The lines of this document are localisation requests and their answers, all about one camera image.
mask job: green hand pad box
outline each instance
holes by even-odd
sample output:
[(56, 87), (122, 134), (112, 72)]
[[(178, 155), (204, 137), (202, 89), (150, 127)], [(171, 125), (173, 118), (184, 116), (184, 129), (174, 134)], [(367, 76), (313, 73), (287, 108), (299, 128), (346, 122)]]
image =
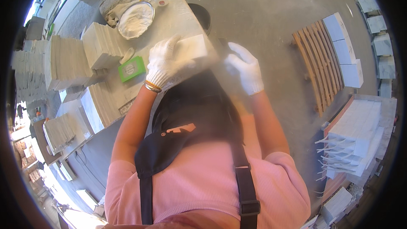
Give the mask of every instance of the green hand pad box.
[(129, 79), (146, 72), (143, 58), (140, 56), (129, 59), (127, 62), (119, 66), (118, 69), (122, 82), (126, 82)]

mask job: white powder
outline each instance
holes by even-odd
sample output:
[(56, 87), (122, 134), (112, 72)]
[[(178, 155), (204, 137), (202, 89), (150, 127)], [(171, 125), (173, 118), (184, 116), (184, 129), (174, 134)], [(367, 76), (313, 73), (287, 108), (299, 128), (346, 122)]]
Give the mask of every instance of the white powder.
[(127, 40), (141, 36), (153, 22), (153, 10), (147, 4), (137, 4), (122, 15), (119, 31)]

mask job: left hand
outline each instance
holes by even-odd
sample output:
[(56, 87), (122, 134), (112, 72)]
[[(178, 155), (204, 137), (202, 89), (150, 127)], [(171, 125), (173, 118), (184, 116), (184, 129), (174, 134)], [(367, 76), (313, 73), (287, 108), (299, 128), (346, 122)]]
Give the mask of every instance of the left hand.
[(169, 39), (158, 42), (150, 49), (150, 63), (147, 65), (149, 73), (146, 80), (159, 88), (163, 88), (179, 70), (195, 63), (193, 60), (174, 59), (174, 47), (180, 38), (180, 35), (174, 35)]

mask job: metal bowl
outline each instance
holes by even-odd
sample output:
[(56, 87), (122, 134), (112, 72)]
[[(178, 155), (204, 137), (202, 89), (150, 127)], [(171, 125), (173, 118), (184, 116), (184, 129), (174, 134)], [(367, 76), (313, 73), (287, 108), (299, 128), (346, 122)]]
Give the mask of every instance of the metal bowl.
[[(154, 7), (153, 7), (149, 2), (145, 2), (145, 1), (136, 2), (136, 3), (134, 3), (134, 4), (131, 4), (131, 5), (123, 12), (122, 16), (127, 12), (127, 10), (129, 10), (130, 7), (132, 7), (132, 6), (134, 6), (134, 5), (138, 5), (138, 4), (146, 4), (146, 5), (150, 6), (151, 10), (153, 11), (153, 16), (152, 16), (152, 18), (151, 18), (151, 23), (153, 23), (154, 16), (155, 16), (155, 9), (154, 9)], [(123, 34), (122, 34), (122, 31), (120, 30), (120, 21), (121, 21), (121, 18), (120, 18), (119, 22), (118, 22), (117, 25), (116, 25), (116, 26), (117, 26), (117, 29), (119, 30), (120, 35), (121, 35), (123, 38), (127, 39), (127, 40), (131, 40), (131, 39), (137, 38), (137, 37), (133, 37), (133, 38), (126, 38), (126, 37), (124, 37)]]

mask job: orange logo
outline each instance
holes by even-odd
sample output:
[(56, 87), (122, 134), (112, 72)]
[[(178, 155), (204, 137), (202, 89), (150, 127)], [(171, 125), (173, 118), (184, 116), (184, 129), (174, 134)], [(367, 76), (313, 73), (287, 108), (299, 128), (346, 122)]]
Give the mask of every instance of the orange logo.
[(188, 125), (178, 126), (178, 127), (175, 127), (175, 128), (168, 129), (167, 133), (169, 133), (169, 132), (180, 133), (181, 129), (185, 129), (188, 132), (192, 132), (195, 128), (196, 128), (196, 126), (194, 125), (194, 123), (191, 123), (191, 124), (188, 124)]

